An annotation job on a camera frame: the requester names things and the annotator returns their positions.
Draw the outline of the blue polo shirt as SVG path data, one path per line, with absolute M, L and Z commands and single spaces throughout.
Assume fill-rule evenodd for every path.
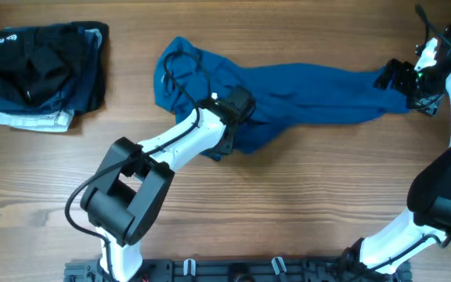
M 240 126 L 233 149 L 251 154 L 296 125 L 350 125 L 408 113 L 402 93 L 373 86 L 381 72 L 307 63 L 241 67 L 177 37 L 157 61 L 153 92 L 155 103 L 181 122 L 193 110 L 193 101 L 212 92 L 226 98 L 244 87 L 256 108 Z

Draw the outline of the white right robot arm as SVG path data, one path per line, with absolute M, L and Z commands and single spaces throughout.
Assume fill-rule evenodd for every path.
M 451 106 L 451 39 L 442 44 L 432 38 L 417 48 L 420 57 L 413 67 L 399 73 L 389 67 L 380 85 L 394 86 L 411 80 L 403 91 L 416 98 L 422 109 L 433 110 L 448 96 Z M 451 136 L 449 149 L 427 166 L 413 181 L 406 209 L 371 237 L 346 248 L 335 272 L 349 281 L 380 280 L 399 275 L 399 267 L 425 248 L 445 248 L 451 241 Z

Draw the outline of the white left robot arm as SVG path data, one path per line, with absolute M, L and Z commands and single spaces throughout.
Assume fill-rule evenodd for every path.
M 130 281 L 143 264 L 140 243 L 154 224 L 175 173 L 199 154 L 220 161 L 233 151 L 239 127 L 255 107 L 235 88 L 226 98 L 202 99 L 166 132 L 139 143 L 122 137 L 87 180 L 80 206 L 103 241 L 94 280 Z

